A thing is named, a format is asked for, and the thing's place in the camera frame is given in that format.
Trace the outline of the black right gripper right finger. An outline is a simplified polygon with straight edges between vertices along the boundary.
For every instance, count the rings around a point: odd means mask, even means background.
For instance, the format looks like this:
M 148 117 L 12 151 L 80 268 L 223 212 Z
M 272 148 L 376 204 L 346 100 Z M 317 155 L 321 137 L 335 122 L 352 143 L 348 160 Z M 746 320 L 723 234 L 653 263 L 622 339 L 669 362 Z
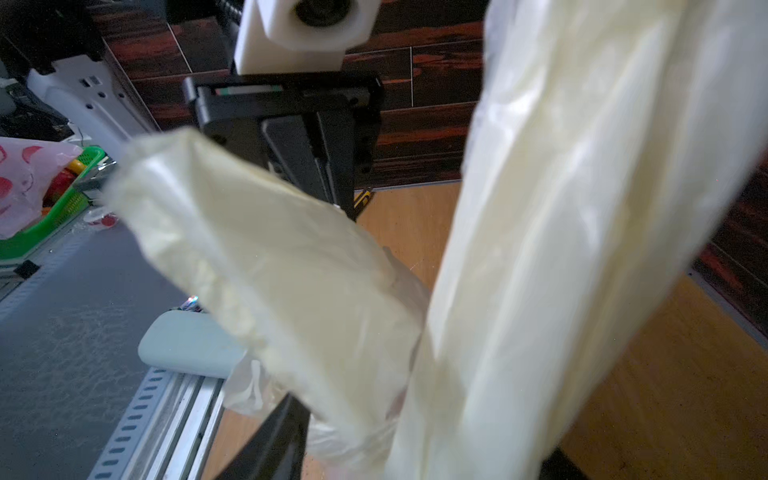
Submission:
M 538 479 L 588 480 L 588 477 L 560 448 L 556 448 L 553 453 L 542 462 Z

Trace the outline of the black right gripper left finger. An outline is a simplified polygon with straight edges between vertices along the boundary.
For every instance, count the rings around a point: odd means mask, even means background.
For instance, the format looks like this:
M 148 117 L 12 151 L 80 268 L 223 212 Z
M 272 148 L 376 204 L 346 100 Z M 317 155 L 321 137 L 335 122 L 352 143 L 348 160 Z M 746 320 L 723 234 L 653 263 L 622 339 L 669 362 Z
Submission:
M 286 395 L 216 480 L 300 480 L 310 411 Z

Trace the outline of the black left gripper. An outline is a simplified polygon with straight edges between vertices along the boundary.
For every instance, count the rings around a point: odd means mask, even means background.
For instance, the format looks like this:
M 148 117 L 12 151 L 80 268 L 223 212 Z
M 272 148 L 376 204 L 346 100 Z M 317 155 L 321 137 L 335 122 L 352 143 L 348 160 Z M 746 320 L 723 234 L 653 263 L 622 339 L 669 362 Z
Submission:
M 188 77 L 182 92 L 206 137 L 259 166 L 268 144 L 290 183 L 355 218 L 354 177 L 371 170 L 382 123 L 375 72 Z M 327 178 L 312 143 L 323 149 Z

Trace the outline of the white fruit-print plastic bag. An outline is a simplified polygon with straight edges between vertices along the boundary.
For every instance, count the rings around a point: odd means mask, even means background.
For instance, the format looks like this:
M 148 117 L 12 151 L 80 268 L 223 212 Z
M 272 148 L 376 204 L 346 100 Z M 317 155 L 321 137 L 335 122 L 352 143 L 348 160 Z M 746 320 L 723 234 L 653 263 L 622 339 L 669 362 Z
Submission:
M 228 408 L 388 479 L 535 479 L 767 142 L 763 1 L 493 1 L 433 290 L 349 219 L 182 128 L 107 205 L 247 352 Z

